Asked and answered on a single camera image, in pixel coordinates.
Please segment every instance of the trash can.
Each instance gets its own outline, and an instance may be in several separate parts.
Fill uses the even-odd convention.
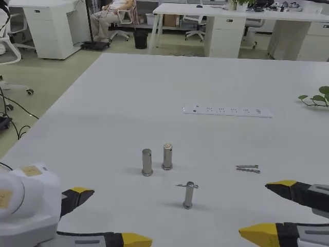
[[[144,30],[135,30],[134,39],[136,49],[146,49],[148,46],[148,32]]]

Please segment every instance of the robotic arm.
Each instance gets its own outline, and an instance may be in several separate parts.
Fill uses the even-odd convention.
[[[82,205],[94,191],[75,187],[61,193],[56,174],[42,164],[0,174],[0,247],[150,247],[134,233],[57,232],[62,216]]]
[[[265,185],[283,198],[312,208],[329,218],[329,186],[283,180]],[[239,230],[240,235],[261,247],[329,246],[329,224],[262,223]]]

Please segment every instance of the green floor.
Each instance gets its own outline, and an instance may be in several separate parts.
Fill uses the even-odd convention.
[[[241,48],[240,58],[267,59],[266,48],[270,36],[257,34],[255,39],[258,42],[257,48],[255,50],[252,50],[251,47]],[[28,96],[24,91],[5,91],[5,95],[16,100],[36,116],[42,116],[101,54],[96,51],[81,50],[65,61],[58,61],[39,59],[31,50],[21,52],[23,60],[16,64],[2,65],[0,74],[4,76],[7,83],[27,85],[34,89],[33,96]],[[132,38],[126,42],[124,38],[117,37],[114,38],[110,48],[104,52],[146,54],[147,50],[136,49]],[[199,38],[191,37],[185,41],[183,34],[164,34],[161,45],[155,49],[154,54],[166,56],[193,54],[201,57],[204,55]],[[35,123],[35,119],[19,107],[15,107],[12,112],[9,112],[9,115],[19,128]],[[0,158],[16,141],[14,128],[0,131]]]

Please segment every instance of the metal pin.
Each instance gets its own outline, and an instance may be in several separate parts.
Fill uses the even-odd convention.
[[[258,165],[241,165],[241,166],[235,166],[236,168],[257,168],[258,169]]]
[[[186,187],[185,201],[183,202],[183,206],[184,206],[185,209],[190,209],[193,205],[192,204],[193,190],[198,189],[199,186],[194,184],[193,182],[187,182],[186,185],[177,184],[176,186]]]
[[[238,170],[238,171],[250,171],[250,172],[255,172],[255,173],[261,173],[261,171],[259,171],[259,170],[245,169],[245,168],[239,168],[239,167],[237,167],[236,170]]]
[[[163,146],[163,170],[171,170],[173,168],[172,163],[172,156],[173,156],[173,146],[170,143],[164,144]]]
[[[153,170],[152,170],[152,151],[148,148],[143,149],[142,159],[143,159],[142,174],[145,177],[149,177],[153,174]]]

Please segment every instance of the person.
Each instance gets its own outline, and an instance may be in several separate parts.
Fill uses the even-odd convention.
[[[113,0],[111,4],[102,7],[102,11],[90,16],[94,41],[108,42],[108,27],[111,23],[119,22],[119,16],[124,18],[125,12],[134,6],[134,0]]]
[[[0,37],[3,37],[5,33],[5,26],[9,22],[10,12],[8,5],[4,0],[0,0]],[[6,52],[6,47],[3,43],[0,43],[0,55]]]

